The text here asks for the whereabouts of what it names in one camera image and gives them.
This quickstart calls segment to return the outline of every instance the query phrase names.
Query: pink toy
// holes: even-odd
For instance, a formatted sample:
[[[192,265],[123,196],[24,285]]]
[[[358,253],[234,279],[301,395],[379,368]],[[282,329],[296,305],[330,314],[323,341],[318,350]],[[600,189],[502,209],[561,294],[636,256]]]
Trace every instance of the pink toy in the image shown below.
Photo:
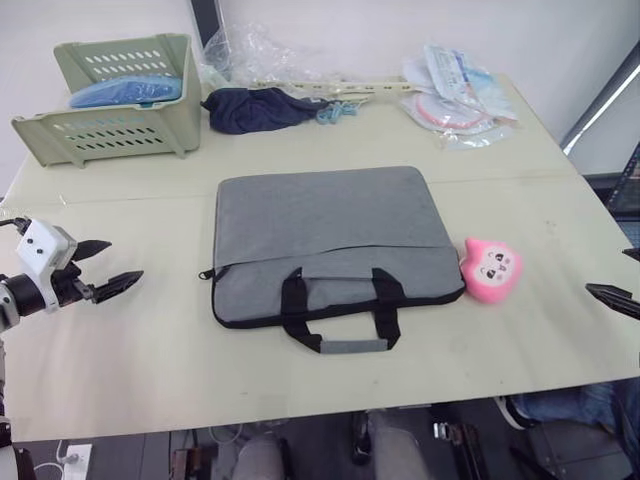
[[[465,240],[467,257],[460,270],[467,291],[484,303],[504,300],[522,273],[522,259],[502,242],[486,242],[476,238]]]

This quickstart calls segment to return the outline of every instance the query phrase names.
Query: green plastic basket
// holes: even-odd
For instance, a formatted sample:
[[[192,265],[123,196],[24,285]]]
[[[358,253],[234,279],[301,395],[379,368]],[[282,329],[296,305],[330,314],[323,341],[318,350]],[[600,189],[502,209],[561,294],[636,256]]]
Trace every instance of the green plastic basket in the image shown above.
[[[51,112],[12,125],[42,166],[200,146],[200,80],[188,35],[162,34],[97,43],[65,43],[54,49],[69,90],[123,75],[181,76],[182,96],[169,102]]]

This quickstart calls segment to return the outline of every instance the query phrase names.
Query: bag handle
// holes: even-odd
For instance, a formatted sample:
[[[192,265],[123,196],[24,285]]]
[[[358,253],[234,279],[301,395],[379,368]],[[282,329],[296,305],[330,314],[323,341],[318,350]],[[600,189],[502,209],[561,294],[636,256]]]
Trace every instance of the bag handle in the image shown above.
[[[302,278],[302,267],[294,270],[282,282],[281,313],[285,316],[283,327],[287,334],[318,353],[363,353],[391,350],[400,338],[396,302],[406,298],[402,285],[381,268],[372,269],[371,281],[376,291],[378,306],[373,310],[377,340],[324,340],[322,335],[311,333],[307,322],[296,319],[307,309],[307,285]]]

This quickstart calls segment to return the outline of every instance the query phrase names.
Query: gray laptop bag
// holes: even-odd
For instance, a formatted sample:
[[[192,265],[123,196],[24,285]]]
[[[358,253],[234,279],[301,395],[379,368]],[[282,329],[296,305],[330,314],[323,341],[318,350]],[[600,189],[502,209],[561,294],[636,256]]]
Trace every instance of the gray laptop bag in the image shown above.
[[[398,307],[448,303],[464,291],[457,252],[412,167],[225,180],[213,261],[200,277],[213,278],[222,325],[282,325],[320,353],[390,350]],[[306,324],[364,311],[378,340],[326,341]]]

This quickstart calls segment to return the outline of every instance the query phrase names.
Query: white table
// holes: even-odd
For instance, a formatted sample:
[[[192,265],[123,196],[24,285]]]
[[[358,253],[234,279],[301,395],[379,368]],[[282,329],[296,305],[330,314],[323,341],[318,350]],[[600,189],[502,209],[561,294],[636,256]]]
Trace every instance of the white table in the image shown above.
[[[640,268],[620,253],[629,242],[524,101],[514,103],[522,129],[477,151],[441,151],[397,107],[374,104],[337,126],[238,137],[204,122],[202,147],[186,160],[97,161],[85,170],[29,161],[3,205],[8,213],[112,241],[82,262],[86,281],[146,273],[109,302],[34,315],[4,335],[16,439],[177,430],[640,374],[640,322],[584,289],[598,282],[640,293]],[[396,347],[362,355],[321,356],[280,328],[234,331],[214,320],[211,285],[197,273],[211,265],[221,180],[383,165],[422,171],[460,249],[473,235],[521,253],[523,278],[503,304],[463,296],[403,309]],[[19,271],[16,243],[11,229],[0,230],[8,274]],[[374,335],[366,314],[310,325],[329,339]]]

